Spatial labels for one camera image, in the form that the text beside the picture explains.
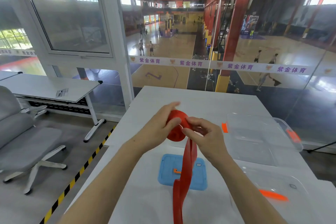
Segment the red tape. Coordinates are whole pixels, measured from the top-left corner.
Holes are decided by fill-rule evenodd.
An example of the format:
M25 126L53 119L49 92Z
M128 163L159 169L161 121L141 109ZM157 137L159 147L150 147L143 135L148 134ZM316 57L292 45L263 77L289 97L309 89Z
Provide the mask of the red tape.
M191 128L190 124L187 122L188 117L184 112L178 110L172 110L168 116L168 121L173 118L181 118L181 126L176 126L169 133L167 138L174 142L182 141L186 136L182 132L182 128ZM191 177L193 175L193 166L197 158L197 145L190 138L188 138L187 143L184 148L182 170L180 179L176 179L173 185L173 216L174 224L183 224L182 218L182 206L184 199L186 198L189 186L191 183Z

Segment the forearm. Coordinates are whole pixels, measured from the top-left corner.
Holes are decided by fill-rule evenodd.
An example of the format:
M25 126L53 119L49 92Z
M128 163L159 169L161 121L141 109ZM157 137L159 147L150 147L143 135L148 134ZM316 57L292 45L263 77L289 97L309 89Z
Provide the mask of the forearm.
M287 224L229 154L215 165L245 224Z
M63 215L59 224L108 223L115 205L142 156L132 139L104 167L82 195Z

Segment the person's right hand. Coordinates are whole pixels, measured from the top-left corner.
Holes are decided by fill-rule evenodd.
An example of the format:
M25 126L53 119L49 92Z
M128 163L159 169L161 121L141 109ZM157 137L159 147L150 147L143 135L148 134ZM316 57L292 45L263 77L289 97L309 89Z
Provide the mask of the person's right hand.
M188 117L187 121L193 126L194 131L183 128L182 132L198 145L203 155L216 167L229 155L225 147L222 129L205 119Z

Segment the clear plastic container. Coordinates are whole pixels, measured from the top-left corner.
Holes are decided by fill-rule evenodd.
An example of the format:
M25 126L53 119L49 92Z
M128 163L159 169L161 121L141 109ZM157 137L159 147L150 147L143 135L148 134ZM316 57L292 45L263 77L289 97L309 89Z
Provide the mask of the clear plastic container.
M255 168L240 166L247 177L259 189L271 194L276 193L287 200L274 199L266 197L274 208L289 224L316 224L318 214L314 211L308 192L303 184L293 176L281 175L269 171ZM237 206L231 197L231 204L235 211L238 212Z
M225 143L234 159L281 166L277 156L303 150L296 133L278 118L229 114L226 126Z

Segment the blue plastic lid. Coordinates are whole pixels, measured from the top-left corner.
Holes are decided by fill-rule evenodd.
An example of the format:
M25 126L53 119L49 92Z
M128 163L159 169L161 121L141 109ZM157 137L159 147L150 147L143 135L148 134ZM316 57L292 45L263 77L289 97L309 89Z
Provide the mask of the blue plastic lid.
M173 186L175 179L180 178L182 170L182 155L165 154L162 156L159 176L157 180L162 185ZM192 169L192 178L189 189L205 190L208 187L207 173L204 160L197 158Z

